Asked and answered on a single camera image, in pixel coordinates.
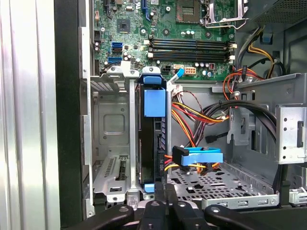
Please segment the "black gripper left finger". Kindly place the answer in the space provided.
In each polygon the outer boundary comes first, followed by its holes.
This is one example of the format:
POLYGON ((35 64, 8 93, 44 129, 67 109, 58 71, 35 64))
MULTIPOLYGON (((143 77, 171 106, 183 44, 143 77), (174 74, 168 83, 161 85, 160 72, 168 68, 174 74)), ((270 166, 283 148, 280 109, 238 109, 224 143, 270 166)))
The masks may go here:
POLYGON ((136 210, 121 204, 90 218, 91 230, 164 230, 166 225, 166 184, 156 182, 154 200, 136 210))

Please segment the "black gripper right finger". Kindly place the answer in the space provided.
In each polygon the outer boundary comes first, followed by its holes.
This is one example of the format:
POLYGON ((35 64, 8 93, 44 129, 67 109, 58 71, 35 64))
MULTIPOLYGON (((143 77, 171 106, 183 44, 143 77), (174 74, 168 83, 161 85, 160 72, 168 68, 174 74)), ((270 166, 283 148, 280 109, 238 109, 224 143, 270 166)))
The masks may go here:
POLYGON ((211 230, 206 221, 230 230, 248 230, 249 225, 244 218, 231 209, 219 205, 210 205, 205 214, 200 215, 200 210, 190 203, 180 202, 172 184, 167 184, 167 202, 169 204, 169 220, 174 230, 211 230))

